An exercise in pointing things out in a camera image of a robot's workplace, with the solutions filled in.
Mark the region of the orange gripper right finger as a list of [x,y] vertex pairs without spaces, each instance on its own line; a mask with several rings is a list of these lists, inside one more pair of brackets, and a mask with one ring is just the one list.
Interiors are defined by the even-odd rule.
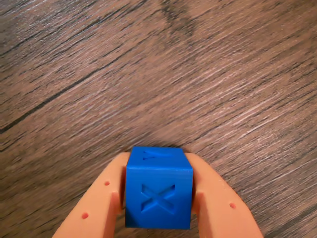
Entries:
[[262,238],[251,211],[227,182],[201,157],[185,154],[194,170],[192,212],[201,238]]

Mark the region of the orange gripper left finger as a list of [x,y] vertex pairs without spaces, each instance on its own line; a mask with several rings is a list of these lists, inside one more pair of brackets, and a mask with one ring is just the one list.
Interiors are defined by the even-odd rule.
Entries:
[[112,238],[121,213],[129,153],[118,154],[100,173],[54,233],[54,238]]

